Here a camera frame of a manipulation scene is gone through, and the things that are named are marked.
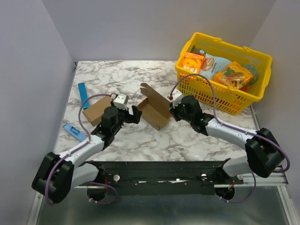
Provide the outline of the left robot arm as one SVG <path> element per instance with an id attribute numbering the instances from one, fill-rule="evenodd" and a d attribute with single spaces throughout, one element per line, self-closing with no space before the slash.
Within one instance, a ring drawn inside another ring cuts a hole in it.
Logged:
<path id="1" fill-rule="evenodd" d="M 101 122 L 81 144 L 61 154 L 45 155 L 31 187 L 54 204 L 64 200 L 73 187 L 89 181 L 93 185 L 101 184 L 103 172 L 87 159 L 106 149 L 125 123 L 140 122 L 142 111 L 135 105 L 132 110 L 130 113 L 115 106 L 106 108 Z"/>

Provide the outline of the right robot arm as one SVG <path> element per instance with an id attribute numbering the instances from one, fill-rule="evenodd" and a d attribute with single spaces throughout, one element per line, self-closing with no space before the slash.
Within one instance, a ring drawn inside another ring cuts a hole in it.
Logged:
<path id="1" fill-rule="evenodd" d="M 189 123 L 195 132 L 221 138 L 246 152 L 246 156 L 227 159 L 218 167 L 216 179 L 222 184 L 245 173 L 267 178 L 284 159 L 274 146 L 276 140 L 269 130 L 246 130 L 232 124 L 226 126 L 213 115 L 204 113 L 194 96 L 181 95 L 175 99 L 170 103 L 170 113 L 176 121 Z"/>

